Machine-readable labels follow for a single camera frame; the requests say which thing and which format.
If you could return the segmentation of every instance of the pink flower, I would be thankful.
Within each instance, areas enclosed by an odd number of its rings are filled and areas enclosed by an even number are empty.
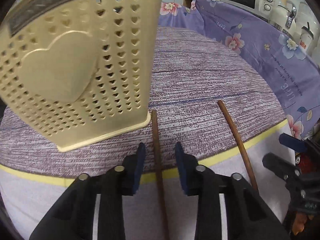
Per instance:
[[[244,41],[240,39],[241,34],[235,33],[233,37],[227,36],[225,44],[229,49],[232,49],[234,52],[236,52],[238,55],[241,53],[240,48],[243,48]]]
[[[178,14],[178,9],[181,8],[181,5],[178,3],[161,3],[161,8],[160,8],[160,14],[161,15],[167,15],[169,13],[173,14],[174,16],[177,16]]]
[[[287,120],[288,120],[288,123],[289,123],[289,127],[290,127],[290,130],[291,130],[291,134],[293,137],[301,140],[301,134],[303,133],[304,131],[304,127],[303,127],[303,124],[301,121],[297,121],[295,123],[294,120],[293,120],[293,117],[291,115],[287,115]]]
[[[190,7],[190,9],[191,9],[191,10],[195,10],[195,9],[196,9],[196,1],[193,0],[193,1],[191,2],[191,7]]]

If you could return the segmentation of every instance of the plastic basket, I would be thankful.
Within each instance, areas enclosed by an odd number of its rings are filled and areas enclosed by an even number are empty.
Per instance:
[[[20,0],[0,29],[0,96],[65,152],[146,126],[161,0]]]

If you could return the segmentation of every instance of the yellow stripe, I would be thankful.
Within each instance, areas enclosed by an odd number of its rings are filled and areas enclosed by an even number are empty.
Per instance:
[[[269,130],[261,133],[260,135],[252,138],[251,140],[247,141],[244,143],[244,147],[246,149],[251,148],[252,146],[256,145],[260,141],[264,140],[271,134],[275,133],[276,131],[280,130],[282,127],[284,127],[288,123],[287,120],[284,120],[283,122],[275,125],[274,127],[270,128]],[[222,162],[230,157],[233,157],[235,155],[239,154],[239,149],[238,147],[234,147],[232,149],[229,149],[225,152],[222,152],[220,154],[214,155],[212,157],[203,159],[199,161],[199,164],[202,164],[204,166],[210,167],[212,165],[215,165],[219,162]],[[51,185],[56,185],[56,186],[62,186],[62,187],[68,187],[70,184],[74,181],[74,179],[65,179],[65,178],[57,178],[57,177],[51,177],[51,176],[44,176],[44,175],[37,175],[37,174],[31,174],[23,171],[17,171],[8,167],[5,167],[3,165],[0,165],[0,169],[12,174],[14,176],[17,176],[19,178],[27,179],[27,180],[32,180],[32,181],[37,181],[37,182],[42,182],[46,184],[51,184]],[[164,179],[171,179],[171,178],[177,178],[179,177],[178,169],[177,168],[172,168],[168,169],[162,172],[163,178]],[[149,182],[154,182],[156,180],[156,175],[155,173],[147,173],[143,174],[140,180],[140,183],[149,183]]]

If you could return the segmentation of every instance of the electric kettle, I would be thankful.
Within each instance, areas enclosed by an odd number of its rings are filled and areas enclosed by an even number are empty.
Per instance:
[[[289,34],[291,37],[296,31],[296,22],[294,18],[297,15],[297,8],[293,2],[287,1],[292,4],[292,10],[289,11],[287,8],[278,5],[275,7],[270,15],[269,23],[285,34]]]

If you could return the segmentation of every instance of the wooden chopstick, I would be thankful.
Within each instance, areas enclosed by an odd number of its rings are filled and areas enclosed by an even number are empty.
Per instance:
[[[151,120],[152,120],[153,153],[155,157],[155,168],[156,168],[156,183],[157,183],[157,189],[158,189],[158,201],[161,209],[162,227],[164,231],[164,239],[170,240],[167,209],[165,207],[165,200],[164,200],[164,186],[163,186],[162,167],[161,167],[161,149],[160,149],[160,143],[159,143],[158,119],[157,119],[156,110],[152,110]]]
[[[236,143],[238,145],[240,154],[241,154],[243,162],[244,162],[244,166],[245,166],[247,173],[249,175],[249,179],[250,179],[252,188],[255,189],[259,193],[256,177],[254,176],[250,159],[248,157],[247,151],[245,150],[245,147],[243,145],[243,142],[241,140],[241,136],[237,130],[237,127],[236,127],[235,123],[233,122],[228,110],[226,109],[225,105],[223,104],[223,102],[221,100],[218,100],[218,105],[219,105],[219,107],[220,107],[229,127],[230,127],[230,130],[233,134],[233,137],[236,140]]]

